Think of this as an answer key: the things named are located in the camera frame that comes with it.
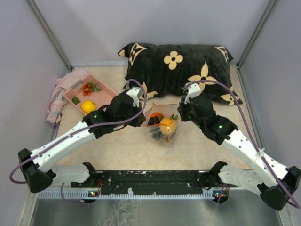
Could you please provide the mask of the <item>red cherry sprig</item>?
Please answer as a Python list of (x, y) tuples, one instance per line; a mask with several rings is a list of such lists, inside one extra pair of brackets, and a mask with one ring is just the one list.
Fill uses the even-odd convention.
[(98, 83), (88, 82), (82, 86), (83, 96), (90, 96), (93, 92), (99, 92), (102, 89), (98, 86)]

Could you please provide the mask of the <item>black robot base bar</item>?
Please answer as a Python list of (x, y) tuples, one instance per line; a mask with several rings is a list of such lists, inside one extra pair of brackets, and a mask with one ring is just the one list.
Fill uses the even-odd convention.
[(218, 177), (227, 163), (218, 161), (210, 170), (95, 170), (90, 163), (84, 182), (71, 182), (72, 188), (100, 189), (102, 195), (195, 195), (223, 185)]

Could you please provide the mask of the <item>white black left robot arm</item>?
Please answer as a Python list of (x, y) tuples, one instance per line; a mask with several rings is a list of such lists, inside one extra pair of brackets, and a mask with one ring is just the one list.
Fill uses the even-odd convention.
[(20, 170), (32, 193), (41, 192), (58, 183), (84, 183), (94, 186), (98, 175), (87, 164), (57, 166), (57, 163), (82, 145), (126, 126), (140, 127), (146, 118), (139, 101), (142, 91), (133, 87), (115, 96), (108, 105), (87, 114), (71, 130), (32, 151), (18, 152)]

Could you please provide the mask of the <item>pink cloth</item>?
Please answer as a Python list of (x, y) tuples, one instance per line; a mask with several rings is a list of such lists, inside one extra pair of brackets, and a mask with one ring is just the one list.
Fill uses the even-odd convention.
[(84, 78), (87, 74), (87, 71), (77, 69), (57, 80), (51, 99), (47, 104), (47, 122), (52, 126), (55, 126), (61, 121), (63, 109), (68, 102), (63, 96), (65, 91)]

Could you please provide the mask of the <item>orange peach fruit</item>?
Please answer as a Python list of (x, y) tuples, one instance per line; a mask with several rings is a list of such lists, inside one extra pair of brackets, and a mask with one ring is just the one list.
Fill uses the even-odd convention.
[(177, 129), (176, 120), (165, 117), (161, 120), (159, 129), (163, 134), (174, 133)]

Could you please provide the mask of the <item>orange persimmon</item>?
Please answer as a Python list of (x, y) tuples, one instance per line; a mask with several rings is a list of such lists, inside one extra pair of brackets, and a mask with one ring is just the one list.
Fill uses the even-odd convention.
[(162, 113), (155, 112), (150, 117), (154, 119), (158, 118), (158, 121), (161, 121), (164, 118), (164, 115)]

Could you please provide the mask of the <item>green loose leaf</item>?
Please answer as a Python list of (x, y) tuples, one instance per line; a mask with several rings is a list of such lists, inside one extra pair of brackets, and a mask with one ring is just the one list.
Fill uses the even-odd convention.
[(77, 104), (79, 104), (81, 102), (76, 96), (74, 96), (71, 101), (75, 105), (77, 105)]

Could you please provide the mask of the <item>clear zip bag orange zipper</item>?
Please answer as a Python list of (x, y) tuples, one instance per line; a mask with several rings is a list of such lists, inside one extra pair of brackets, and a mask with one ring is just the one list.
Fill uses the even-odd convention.
[(177, 135), (180, 114), (178, 104), (158, 105), (153, 103), (144, 116), (142, 124), (150, 137), (162, 146), (173, 146)]

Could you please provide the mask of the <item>dark grape bunch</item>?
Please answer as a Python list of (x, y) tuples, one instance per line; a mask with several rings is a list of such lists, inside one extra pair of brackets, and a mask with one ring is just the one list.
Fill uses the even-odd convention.
[(154, 118), (150, 118), (148, 121), (148, 126), (152, 126), (152, 125), (158, 125), (160, 124), (160, 121), (158, 121), (158, 118), (154, 119)]

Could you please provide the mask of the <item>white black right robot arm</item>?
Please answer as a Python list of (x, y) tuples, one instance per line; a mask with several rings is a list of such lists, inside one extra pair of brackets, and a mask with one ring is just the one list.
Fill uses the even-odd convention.
[(264, 149), (257, 151), (236, 124), (216, 114), (213, 104), (204, 96), (181, 98), (178, 112), (182, 121), (193, 122), (206, 138), (230, 150), (250, 167), (243, 170), (219, 161), (210, 169), (213, 185), (232, 184), (260, 196), (274, 210), (284, 208), (298, 188), (299, 168), (277, 162)]

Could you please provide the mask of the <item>pink plastic basket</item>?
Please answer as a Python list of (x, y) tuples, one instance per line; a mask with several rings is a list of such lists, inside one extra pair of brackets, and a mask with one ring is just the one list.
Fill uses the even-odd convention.
[[(92, 83), (98, 83), (98, 86), (102, 89), (102, 91), (99, 92), (93, 92), (90, 96), (83, 96), (82, 94), (82, 86), (85, 83), (92, 82)], [(78, 82), (76, 82), (74, 85), (72, 85), (69, 89), (67, 89), (64, 93), (64, 97), (74, 106), (76, 107), (80, 112), (83, 113), (81, 109), (81, 105), (83, 102), (87, 100), (91, 100), (96, 105), (96, 109), (103, 105), (108, 105), (113, 97), (117, 96), (118, 94), (112, 90), (109, 86), (107, 86), (105, 83), (101, 82), (99, 79), (97, 79), (95, 76), (88, 74)], [(72, 98), (76, 96), (81, 102), (77, 105), (72, 103)]]

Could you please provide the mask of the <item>yellow lemon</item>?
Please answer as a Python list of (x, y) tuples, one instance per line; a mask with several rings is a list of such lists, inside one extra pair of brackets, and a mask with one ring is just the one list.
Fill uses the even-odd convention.
[(93, 101), (87, 100), (87, 101), (82, 103), (81, 109), (82, 109), (83, 113), (89, 114), (90, 112), (96, 110), (96, 105), (94, 104)]

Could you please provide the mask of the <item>brown longan bunch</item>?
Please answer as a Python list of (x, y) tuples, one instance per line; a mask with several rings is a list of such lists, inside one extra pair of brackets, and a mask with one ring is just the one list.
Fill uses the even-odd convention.
[(174, 137), (176, 135), (176, 132), (171, 133), (171, 134), (163, 134), (160, 131), (152, 133), (152, 138), (161, 143), (169, 143), (174, 140)]

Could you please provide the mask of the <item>black pillow cream flowers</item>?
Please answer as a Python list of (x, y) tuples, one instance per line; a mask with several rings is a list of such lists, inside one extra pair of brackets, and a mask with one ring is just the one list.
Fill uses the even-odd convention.
[(196, 82), (201, 94), (226, 105), (242, 104), (230, 76), (233, 56), (219, 45), (155, 45), (129, 43), (118, 55), (128, 59), (125, 79), (135, 79), (146, 95), (139, 99), (181, 96), (186, 83)]

